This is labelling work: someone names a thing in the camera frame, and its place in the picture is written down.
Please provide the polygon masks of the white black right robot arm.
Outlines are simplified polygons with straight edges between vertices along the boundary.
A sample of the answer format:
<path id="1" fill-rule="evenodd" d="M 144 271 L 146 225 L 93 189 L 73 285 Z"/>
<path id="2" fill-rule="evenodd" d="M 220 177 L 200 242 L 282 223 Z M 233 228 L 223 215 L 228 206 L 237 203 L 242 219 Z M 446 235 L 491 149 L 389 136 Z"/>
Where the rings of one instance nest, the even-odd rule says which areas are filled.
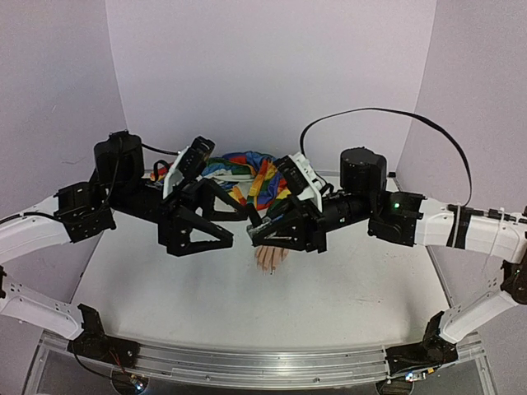
<path id="1" fill-rule="evenodd" d="M 419 193 L 386 188 L 386 160 L 365 147 L 343 151 L 340 188 L 323 187 L 302 155 L 277 162 L 290 194 L 266 215 L 250 208 L 247 232 L 256 246 L 323 253 L 329 232 L 365 222 L 377 239 L 403 246 L 444 246 L 500 258 L 502 279 L 434 315 L 421 341 L 385 352 L 391 377 L 417 374 L 454 362 L 456 346 L 497 315 L 526 301 L 526 217 L 502 210 L 478 210 L 439 202 Z"/>

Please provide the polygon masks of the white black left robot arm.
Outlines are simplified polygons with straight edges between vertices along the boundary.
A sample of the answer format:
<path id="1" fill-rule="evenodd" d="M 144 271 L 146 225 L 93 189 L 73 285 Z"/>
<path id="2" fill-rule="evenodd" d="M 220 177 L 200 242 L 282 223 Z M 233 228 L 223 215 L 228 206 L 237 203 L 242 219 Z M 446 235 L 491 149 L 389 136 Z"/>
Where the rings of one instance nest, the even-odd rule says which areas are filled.
<path id="1" fill-rule="evenodd" d="M 243 221 L 244 206 L 216 182 L 203 177 L 214 143 L 197 137 L 172 161 L 158 160 L 147 178 L 147 146 L 127 131 L 96 144 L 91 178 L 59 189 L 30 209 L 1 221 L 1 260 L 7 263 L 36 250 L 75 244 L 114 230 L 121 212 L 151 222 L 169 255 L 188 256 L 230 248 L 234 236 L 226 221 Z M 139 345 L 104 330 L 98 311 L 85 304 L 52 299 L 1 275 L 1 312 L 54 332 L 75 356 L 132 368 Z"/>

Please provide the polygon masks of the mannequin hand with nails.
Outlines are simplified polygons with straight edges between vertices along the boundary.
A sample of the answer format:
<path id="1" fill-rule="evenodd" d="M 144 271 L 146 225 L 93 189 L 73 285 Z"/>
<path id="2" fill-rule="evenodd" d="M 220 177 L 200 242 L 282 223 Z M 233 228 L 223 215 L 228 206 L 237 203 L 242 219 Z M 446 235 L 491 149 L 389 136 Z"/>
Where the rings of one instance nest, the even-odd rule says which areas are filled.
<path id="1" fill-rule="evenodd" d="M 288 249 L 272 246 L 259 246 L 256 248 L 254 256 L 257 266 L 262 273 L 274 274 L 278 265 L 287 258 L 288 254 Z"/>

